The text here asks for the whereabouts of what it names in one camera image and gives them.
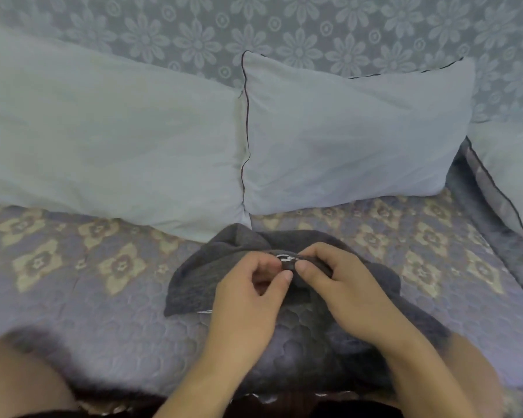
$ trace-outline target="white pillow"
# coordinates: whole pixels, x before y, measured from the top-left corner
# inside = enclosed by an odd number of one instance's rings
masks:
[[[348,80],[246,52],[243,70],[251,214],[437,194],[471,119],[470,60]]]
[[[523,236],[523,124],[472,124],[463,153],[488,204]]]
[[[206,242],[244,211],[239,93],[0,25],[0,204]]]

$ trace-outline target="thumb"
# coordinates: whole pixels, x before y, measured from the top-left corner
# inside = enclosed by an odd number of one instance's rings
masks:
[[[313,287],[322,298],[326,299],[326,294],[331,289],[333,281],[310,261],[298,260],[294,267],[300,277]]]
[[[289,270],[281,271],[273,278],[263,297],[272,305],[280,308],[285,299],[286,291],[289,290],[291,280],[293,279],[293,272]]]

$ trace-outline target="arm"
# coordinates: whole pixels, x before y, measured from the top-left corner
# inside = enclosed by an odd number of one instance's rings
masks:
[[[153,418],[223,416],[273,336],[292,277],[268,253],[251,252],[238,262],[217,285],[201,357]],[[267,289],[257,289],[255,284]]]
[[[442,358],[356,255],[326,244],[301,253],[317,256],[333,269],[330,279],[308,261],[296,263],[300,276],[326,301],[343,330],[384,355],[406,418],[478,418]]]

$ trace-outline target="leg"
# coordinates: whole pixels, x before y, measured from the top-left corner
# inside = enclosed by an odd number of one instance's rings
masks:
[[[0,340],[0,418],[50,410],[77,410],[66,382],[42,360]]]
[[[453,333],[443,360],[481,418],[502,417],[504,403],[500,379],[484,355],[467,338]],[[370,393],[364,399],[399,407],[394,397],[382,393]]]

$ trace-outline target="floral wallpaper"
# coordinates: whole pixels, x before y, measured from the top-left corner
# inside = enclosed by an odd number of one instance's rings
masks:
[[[523,122],[523,0],[0,0],[0,21],[236,87],[246,49],[345,77],[468,56],[473,121]]]

